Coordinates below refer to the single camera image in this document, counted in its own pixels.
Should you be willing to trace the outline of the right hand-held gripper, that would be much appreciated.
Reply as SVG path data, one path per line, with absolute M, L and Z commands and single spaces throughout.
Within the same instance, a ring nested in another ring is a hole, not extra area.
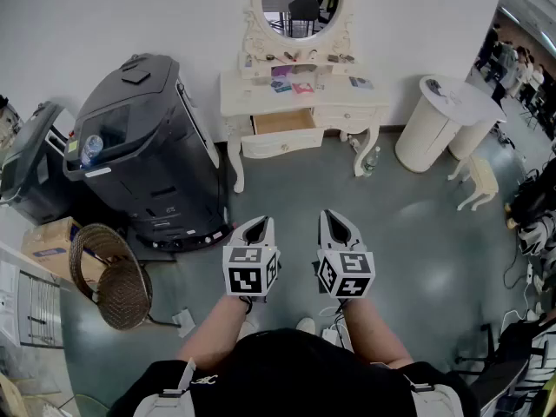
M 319 243 L 322 249 L 332 249 L 317 251 L 319 292 L 333 299 L 365 297 L 374 281 L 375 267 L 374 254 L 362 252 L 365 244 L 360 230 L 344 215 L 325 209 L 319 220 Z

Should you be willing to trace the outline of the person's left forearm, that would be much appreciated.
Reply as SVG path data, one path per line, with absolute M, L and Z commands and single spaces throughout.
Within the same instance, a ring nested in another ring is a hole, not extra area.
M 177 359 L 193 361 L 201 370 L 214 369 L 234 350 L 251 306 L 246 297 L 224 295 L 180 349 Z

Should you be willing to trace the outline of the person's right forearm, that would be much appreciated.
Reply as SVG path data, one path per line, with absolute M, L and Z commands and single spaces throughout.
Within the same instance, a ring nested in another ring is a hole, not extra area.
M 397 335 L 368 298 L 342 304 L 342 313 L 354 352 L 369 363 L 401 368 L 414 362 Z

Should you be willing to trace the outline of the white wooden drawer front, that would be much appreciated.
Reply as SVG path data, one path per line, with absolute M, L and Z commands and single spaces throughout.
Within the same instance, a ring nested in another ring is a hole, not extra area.
M 319 106 L 313 109 L 314 124 L 319 128 L 361 133 L 381 119 L 381 107 Z

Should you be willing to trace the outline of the white vanity dressing table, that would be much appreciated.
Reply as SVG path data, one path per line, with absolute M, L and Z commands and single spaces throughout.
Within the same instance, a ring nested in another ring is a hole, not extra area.
M 355 152 L 353 173 L 362 176 L 361 162 L 368 155 L 379 135 L 382 119 L 389 110 L 387 92 L 372 83 L 373 90 L 354 88 L 349 77 L 368 78 L 359 55 L 352 46 L 354 6 L 350 0 L 338 0 L 331 21 L 319 32 L 292 38 L 274 30 L 264 15 L 265 9 L 277 10 L 268 0 L 251 0 L 245 11 L 247 24 L 236 68 L 220 75 L 220 111 L 226 124 L 228 159 L 235 172 L 234 191 L 244 190 L 245 175 L 241 139 L 254 133 L 254 116 L 295 111 L 319 106 L 381 107 L 382 115 L 361 133 L 338 129 L 340 139 L 349 135 L 366 137 Z M 291 65 L 287 76 L 272 77 L 271 69 Z M 314 94 L 297 95 L 291 91 L 276 93 L 270 84 L 273 79 L 288 79 L 292 83 L 310 83 Z

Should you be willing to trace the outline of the clear bottle green label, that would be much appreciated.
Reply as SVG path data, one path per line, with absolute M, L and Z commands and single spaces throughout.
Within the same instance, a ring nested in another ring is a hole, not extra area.
M 374 169 L 377 166 L 379 157 L 381 153 L 381 147 L 375 146 L 372 151 L 361 162 L 362 175 L 369 177 L 373 174 Z

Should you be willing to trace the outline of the white paper sheet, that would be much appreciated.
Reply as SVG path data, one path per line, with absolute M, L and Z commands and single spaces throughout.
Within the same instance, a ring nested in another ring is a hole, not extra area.
M 185 308 L 172 317 L 173 322 L 177 326 L 177 332 L 180 338 L 184 339 L 195 329 L 195 322 L 190 311 Z

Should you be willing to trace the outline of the white round side table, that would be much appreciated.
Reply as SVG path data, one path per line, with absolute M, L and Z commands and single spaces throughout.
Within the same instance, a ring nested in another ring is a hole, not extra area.
M 445 97 L 425 84 L 437 80 Z M 423 76 L 421 97 L 403 129 L 394 152 L 414 173 L 424 173 L 445 151 L 458 160 L 470 156 L 497 122 L 505 122 L 503 109 L 484 91 L 470 83 L 442 75 Z

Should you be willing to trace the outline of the brown wicker chair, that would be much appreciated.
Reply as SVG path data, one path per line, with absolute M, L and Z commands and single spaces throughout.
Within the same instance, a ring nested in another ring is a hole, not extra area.
M 89 250 L 105 264 L 96 288 L 91 288 L 83 275 L 82 258 Z M 101 223 L 81 228 L 70 246 L 69 271 L 77 289 L 97 306 L 113 329 L 128 331 L 143 323 L 180 327 L 151 316 L 153 290 L 149 275 L 114 229 Z

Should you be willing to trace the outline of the small white ornate stool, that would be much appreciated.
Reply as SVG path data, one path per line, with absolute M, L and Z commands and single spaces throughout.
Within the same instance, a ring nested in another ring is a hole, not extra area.
M 489 161 L 475 155 L 459 161 L 455 170 L 447 176 L 448 181 L 455 180 L 464 169 L 467 172 L 461 181 L 472 179 L 475 188 L 474 192 L 457 206 L 457 210 L 461 211 L 471 203 L 471 210 L 476 211 L 479 206 L 490 202 L 499 193 L 499 185 Z

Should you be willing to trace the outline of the clear plastic water bottle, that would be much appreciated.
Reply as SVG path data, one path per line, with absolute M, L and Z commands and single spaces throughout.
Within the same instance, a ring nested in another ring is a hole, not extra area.
M 81 166 L 90 168 L 103 151 L 103 139 L 99 135 L 91 135 L 84 142 L 81 152 Z

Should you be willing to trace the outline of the black bag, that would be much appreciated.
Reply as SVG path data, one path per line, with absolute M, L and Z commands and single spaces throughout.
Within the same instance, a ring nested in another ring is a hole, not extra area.
M 525 179 L 515 198 L 505 205 L 509 229 L 524 227 L 546 211 L 556 211 L 556 157 L 535 175 Z

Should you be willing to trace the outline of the brown cardboard box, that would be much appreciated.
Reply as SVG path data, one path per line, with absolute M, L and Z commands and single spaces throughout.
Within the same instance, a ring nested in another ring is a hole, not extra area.
M 72 281 L 70 274 L 70 246 L 82 226 L 72 217 L 28 230 L 23 236 L 21 252 L 43 268 Z M 88 249 L 83 251 L 82 272 L 87 283 L 97 283 L 106 265 Z

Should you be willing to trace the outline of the black office chair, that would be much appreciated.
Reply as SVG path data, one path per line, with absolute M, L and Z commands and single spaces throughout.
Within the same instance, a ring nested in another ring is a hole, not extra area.
M 480 371 L 455 370 L 456 374 L 476 377 L 470 389 L 480 406 L 481 414 L 517 384 L 529 367 L 532 356 L 540 356 L 542 362 L 546 362 L 548 343 L 545 342 L 542 347 L 535 347 L 533 341 L 554 325 L 556 325 L 556 317 L 548 319 L 546 314 L 537 321 L 517 321 L 502 332 L 497 347 L 494 346 L 492 325 L 486 323 L 480 326 L 480 332 L 485 333 L 487 337 L 486 355 L 482 357 L 457 355 L 454 362 L 483 364 Z

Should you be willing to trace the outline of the small black grey machine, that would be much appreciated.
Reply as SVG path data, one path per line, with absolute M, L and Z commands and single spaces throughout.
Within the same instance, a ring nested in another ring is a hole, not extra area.
M 38 105 L 8 148 L 0 171 L 0 206 L 13 208 L 36 225 L 70 214 L 71 182 L 63 173 L 67 138 L 55 121 L 68 111 L 47 101 Z

